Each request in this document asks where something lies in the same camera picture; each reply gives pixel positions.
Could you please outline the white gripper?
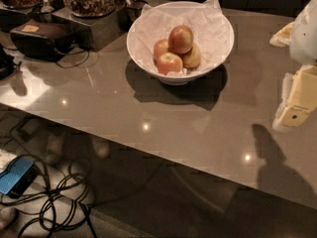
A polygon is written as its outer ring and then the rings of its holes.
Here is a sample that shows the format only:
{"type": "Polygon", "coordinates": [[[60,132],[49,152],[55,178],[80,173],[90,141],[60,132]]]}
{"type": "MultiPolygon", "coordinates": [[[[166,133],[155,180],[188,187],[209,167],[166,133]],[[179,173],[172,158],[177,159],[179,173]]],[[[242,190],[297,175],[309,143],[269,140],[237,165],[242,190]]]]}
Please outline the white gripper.
{"type": "Polygon", "coordinates": [[[302,125],[317,108],[317,0],[310,0],[301,13],[269,40],[275,47],[288,47],[290,56],[303,65],[282,81],[281,103],[272,128],[287,132],[302,125]]]}

